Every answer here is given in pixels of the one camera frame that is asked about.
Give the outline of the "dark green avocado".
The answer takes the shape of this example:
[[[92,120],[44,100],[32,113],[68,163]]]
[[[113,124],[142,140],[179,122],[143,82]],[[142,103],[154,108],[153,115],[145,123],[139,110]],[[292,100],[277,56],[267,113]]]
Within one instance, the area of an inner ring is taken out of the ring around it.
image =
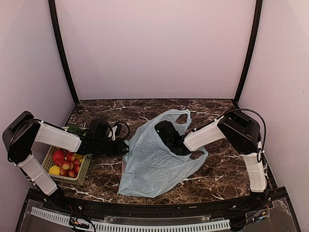
[[[74,132],[74,133],[81,133],[82,130],[77,125],[70,125],[67,131]]]

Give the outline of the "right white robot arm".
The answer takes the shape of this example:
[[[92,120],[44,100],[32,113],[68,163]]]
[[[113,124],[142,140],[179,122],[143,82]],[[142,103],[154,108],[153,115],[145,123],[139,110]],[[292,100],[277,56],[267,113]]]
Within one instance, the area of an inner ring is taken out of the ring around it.
[[[164,145],[175,155],[185,156],[208,144],[227,139],[232,147],[244,158],[253,192],[246,205],[256,210],[265,202],[263,192],[267,188],[267,178],[262,162],[264,142],[261,126],[246,113],[248,109],[235,109],[224,113],[207,125],[180,135],[173,124],[167,120],[155,125],[155,131]]]

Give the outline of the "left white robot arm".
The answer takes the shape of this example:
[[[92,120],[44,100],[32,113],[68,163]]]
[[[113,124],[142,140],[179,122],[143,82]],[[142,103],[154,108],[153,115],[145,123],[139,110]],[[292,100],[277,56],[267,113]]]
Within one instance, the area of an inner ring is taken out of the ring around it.
[[[34,144],[61,148],[78,155],[118,156],[129,151],[121,137],[126,123],[118,121],[113,125],[102,119],[94,119],[87,128],[70,126],[61,128],[34,117],[29,111],[20,114],[2,133],[7,159],[24,173],[39,190],[49,197],[49,203],[58,211],[68,207],[68,199],[59,192],[60,187],[51,178],[32,154]]]

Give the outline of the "light blue plastic bag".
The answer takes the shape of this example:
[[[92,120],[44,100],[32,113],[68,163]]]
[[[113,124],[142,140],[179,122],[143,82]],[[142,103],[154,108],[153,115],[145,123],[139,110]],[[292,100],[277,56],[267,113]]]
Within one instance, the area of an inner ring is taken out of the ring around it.
[[[191,154],[177,156],[168,149],[155,130],[155,125],[164,120],[172,123],[180,134],[185,133],[192,121],[188,109],[171,109],[138,127],[127,142],[129,152],[123,157],[118,194],[155,198],[170,191],[205,163],[209,154],[203,147],[199,148],[202,155],[197,159],[191,159]]]

